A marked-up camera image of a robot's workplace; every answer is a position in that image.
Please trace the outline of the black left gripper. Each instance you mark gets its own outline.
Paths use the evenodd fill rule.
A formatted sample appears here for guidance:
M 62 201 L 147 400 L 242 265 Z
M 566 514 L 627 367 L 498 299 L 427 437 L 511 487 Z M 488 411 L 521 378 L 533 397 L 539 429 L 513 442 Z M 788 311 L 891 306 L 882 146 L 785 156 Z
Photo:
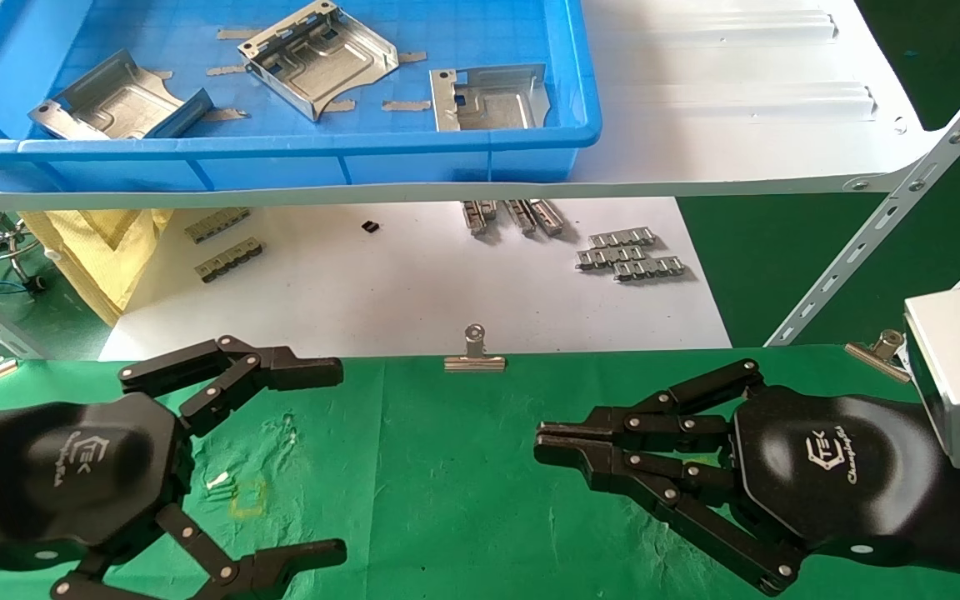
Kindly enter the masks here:
M 114 402 L 0 410 L 0 571 L 82 558 L 52 599 L 149 599 L 104 576 L 167 534 L 208 576 L 193 599 L 282 599 L 298 574 L 343 565 L 347 544 L 331 538 L 230 558 L 179 505 L 194 467 L 189 433 L 205 437 L 263 390 L 343 380 L 339 358 L 219 337 L 124 367 L 119 381 L 130 394 Z M 197 384 L 179 419 L 153 399 Z

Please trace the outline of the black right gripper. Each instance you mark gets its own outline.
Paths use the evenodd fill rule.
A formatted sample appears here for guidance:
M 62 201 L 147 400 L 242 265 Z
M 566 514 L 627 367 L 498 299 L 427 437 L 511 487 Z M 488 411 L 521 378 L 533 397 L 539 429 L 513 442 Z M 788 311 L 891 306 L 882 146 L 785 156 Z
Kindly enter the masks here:
M 922 406 L 772 385 L 736 407 L 734 426 L 708 414 L 762 387 L 758 362 L 743 358 L 636 405 L 540 422 L 534 457 L 630 498 L 763 595 L 798 580 L 800 551 L 960 573 L 960 468 Z M 647 453 L 716 452 L 733 430 L 731 512 L 747 531 L 715 510 L 731 501 L 729 471 Z

